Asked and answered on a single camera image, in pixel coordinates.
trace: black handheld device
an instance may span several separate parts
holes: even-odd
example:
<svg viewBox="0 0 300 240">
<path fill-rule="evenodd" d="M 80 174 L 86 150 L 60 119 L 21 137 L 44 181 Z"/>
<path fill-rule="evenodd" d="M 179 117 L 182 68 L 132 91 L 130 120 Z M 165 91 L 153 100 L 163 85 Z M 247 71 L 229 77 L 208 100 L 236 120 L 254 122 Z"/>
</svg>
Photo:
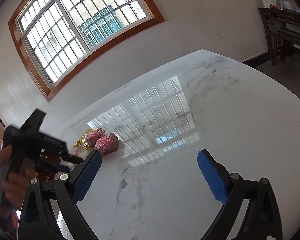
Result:
<svg viewBox="0 0 300 240">
<path fill-rule="evenodd" d="M 66 143 L 39 131 L 46 113 L 36 109 L 20 129 L 9 125 L 4 131 L 3 147 L 12 144 L 10 160 L 0 167 L 0 206 L 10 208 L 1 184 L 11 172 L 23 174 L 28 166 L 35 166 L 38 172 L 67 171 L 66 166 L 45 162 L 43 156 L 58 156 L 71 163 L 82 163 L 83 160 L 70 155 Z"/>
</svg>

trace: blue rubber pad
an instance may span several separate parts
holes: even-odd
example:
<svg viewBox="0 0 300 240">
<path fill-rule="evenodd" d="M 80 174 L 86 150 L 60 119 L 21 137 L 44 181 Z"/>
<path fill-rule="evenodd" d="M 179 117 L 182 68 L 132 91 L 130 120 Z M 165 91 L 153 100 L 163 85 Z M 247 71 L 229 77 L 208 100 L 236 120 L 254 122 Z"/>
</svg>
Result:
<svg viewBox="0 0 300 240">
<path fill-rule="evenodd" d="M 90 161 L 85 166 L 85 169 L 81 172 L 76 182 L 74 183 L 74 194 L 72 200 L 75 204 L 85 198 L 97 172 L 101 166 L 102 157 L 98 152 L 96 153 Z"/>
<path fill-rule="evenodd" d="M 198 153 L 197 161 L 199 169 L 208 183 L 215 199 L 221 201 L 223 205 L 226 204 L 228 200 L 226 184 L 218 174 L 217 170 L 202 151 Z"/>
</svg>

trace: gray floor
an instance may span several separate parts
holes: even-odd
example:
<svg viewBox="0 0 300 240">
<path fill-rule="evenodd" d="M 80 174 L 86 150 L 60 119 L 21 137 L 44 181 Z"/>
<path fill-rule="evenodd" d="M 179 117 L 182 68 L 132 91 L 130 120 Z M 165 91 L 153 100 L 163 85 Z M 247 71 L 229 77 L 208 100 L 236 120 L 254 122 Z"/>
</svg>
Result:
<svg viewBox="0 0 300 240">
<path fill-rule="evenodd" d="M 294 55 L 283 63 L 277 58 L 277 64 L 267 61 L 256 67 L 257 70 L 273 78 L 300 98 L 300 56 Z"/>
</svg>

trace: white table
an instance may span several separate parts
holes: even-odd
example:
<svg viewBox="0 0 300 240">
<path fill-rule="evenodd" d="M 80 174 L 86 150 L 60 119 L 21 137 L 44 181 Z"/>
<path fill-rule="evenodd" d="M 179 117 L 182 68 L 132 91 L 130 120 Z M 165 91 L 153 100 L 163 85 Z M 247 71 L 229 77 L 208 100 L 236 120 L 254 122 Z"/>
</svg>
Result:
<svg viewBox="0 0 300 240">
<path fill-rule="evenodd" d="M 111 92 L 55 135 L 71 146 L 88 122 L 122 140 L 78 203 L 101 240 L 200 239 L 221 207 L 198 169 L 201 149 L 230 173 L 270 180 L 284 239 L 300 226 L 300 99 L 253 68 L 194 52 Z"/>
</svg>

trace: gift box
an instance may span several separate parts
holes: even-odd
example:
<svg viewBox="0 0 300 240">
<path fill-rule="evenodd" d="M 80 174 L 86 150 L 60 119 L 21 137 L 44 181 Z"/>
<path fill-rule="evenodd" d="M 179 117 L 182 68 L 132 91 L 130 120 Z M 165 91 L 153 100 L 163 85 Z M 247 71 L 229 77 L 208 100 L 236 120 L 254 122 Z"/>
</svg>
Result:
<svg viewBox="0 0 300 240">
<path fill-rule="evenodd" d="M 96 145 L 96 141 L 100 138 L 105 136 L 105 132 L 102 128 L 99 128 L 98 130 L 93 130 L 90 133 L 87 133 L 86 135 L 86 142 L 90 147 L 93 147 Z"/>
<path fill-rule="evenodd" d="M 96 141 L 95 150 L 101 152 L 101 155 L 107 155 L 118 149 L 118 138 L 114 133 L 107 134 Z"/>
</svg>

